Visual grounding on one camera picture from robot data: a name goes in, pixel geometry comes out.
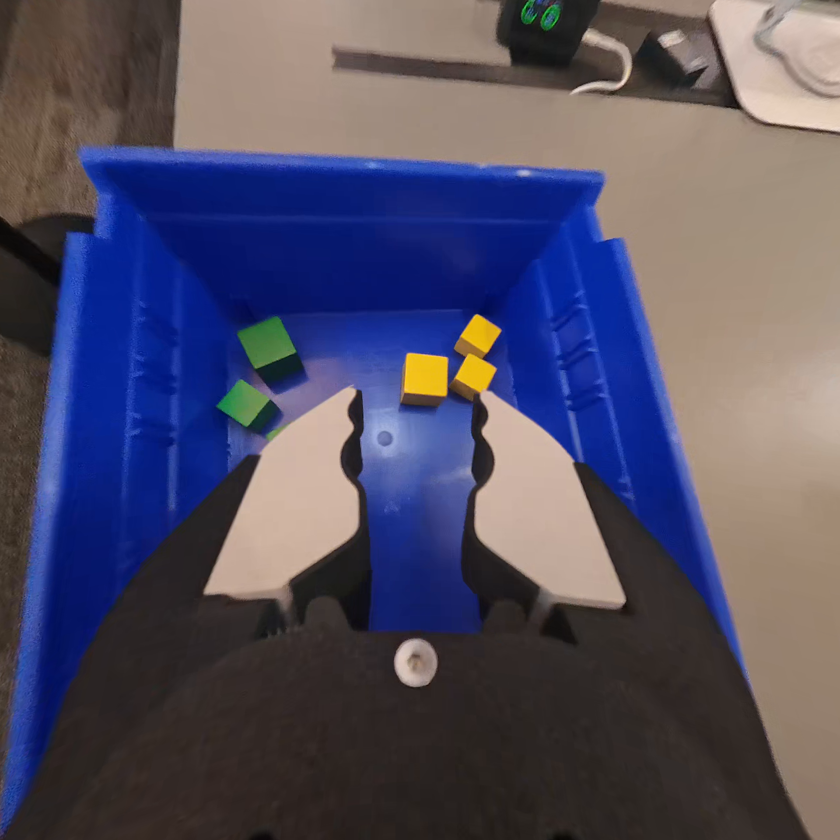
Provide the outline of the blue plastic bin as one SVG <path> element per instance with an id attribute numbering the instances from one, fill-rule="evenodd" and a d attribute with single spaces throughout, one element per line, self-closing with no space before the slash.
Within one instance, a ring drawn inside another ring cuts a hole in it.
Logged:
<path id="1" fill-rule="evenodd" d="M 469 632 L 459 579 L 470 405 L 398 408 L 407 353 L 500 326 L 493 390 L 590 467 L 690 578 L 745 669 L 625 243 L 596 171 L 87 148 L 92 234 L 59 288 L 3 830 L 103 617 L 158 544 L 265 440 L 216 404 L 259 384 L 240 329 L 285 324 L 280 422 L 363 393 L 376 629 Z"/>

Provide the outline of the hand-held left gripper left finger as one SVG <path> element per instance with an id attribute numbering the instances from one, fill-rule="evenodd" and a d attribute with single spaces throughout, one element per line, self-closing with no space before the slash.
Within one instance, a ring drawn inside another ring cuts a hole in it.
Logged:
<path id="1" fill-rule="evenodd" d="M 259 454 L 205 595 L 342 599 L 369 578 L 363 395 L 346 387 Z"/>

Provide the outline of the small black battery pack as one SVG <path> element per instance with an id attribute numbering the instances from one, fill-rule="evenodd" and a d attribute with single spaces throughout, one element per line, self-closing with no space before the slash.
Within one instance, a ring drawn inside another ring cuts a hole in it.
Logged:
<path id="1" fill-rule="evenodd" d="M 711 67 L 709 55 L 678 28 L 649 30 L 634 59 L 672 88 L 693 87 Z"/>

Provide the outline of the yellow wooden cube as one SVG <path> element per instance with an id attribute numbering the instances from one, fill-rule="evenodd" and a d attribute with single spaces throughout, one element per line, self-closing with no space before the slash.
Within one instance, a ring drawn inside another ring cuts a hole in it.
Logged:
<path id="1" fill-rule="evenodd" d="M 447 393 L 447 356 L 414 352 L 406 354 L 402 368 L 400 404 L 437 407 Z"/>
<path id="2" fill-rule="evenodd" d="M 454 350 L 463 357 L 474 355 L 484 360 L 500 336 L 499 326 L 482 315 L 475 314 L 458 336 Z"/>
<path id="3" fill-rule="evenodd" d="M 497 373 L 497 367 L 479 356 L 468 353 L 449 384 L 449 390 L 468 402 L 474 402 L 486 391 Z"/>

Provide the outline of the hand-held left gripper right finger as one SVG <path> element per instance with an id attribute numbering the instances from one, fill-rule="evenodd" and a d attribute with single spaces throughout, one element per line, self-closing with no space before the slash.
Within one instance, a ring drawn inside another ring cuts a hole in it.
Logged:
<path id="1" fill-rule="evenodd" d="M 577 463 L 540 425 L 493 392 L 471 420 L 474 454 L 463 578 L 488 611 L 513 602 L 618 611 L 627 597 Z"/>

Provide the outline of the thick black vertical pole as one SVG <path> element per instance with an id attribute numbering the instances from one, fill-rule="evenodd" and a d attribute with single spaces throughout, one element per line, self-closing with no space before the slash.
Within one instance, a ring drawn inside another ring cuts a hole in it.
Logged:
<path id="1" fill-rule="evenodd" d="M 1 220 L 1 334 L 38 356 L 51 355 L 67 237 L 89 235 L 94 220 L 59 213 L 17 226 Z"/>

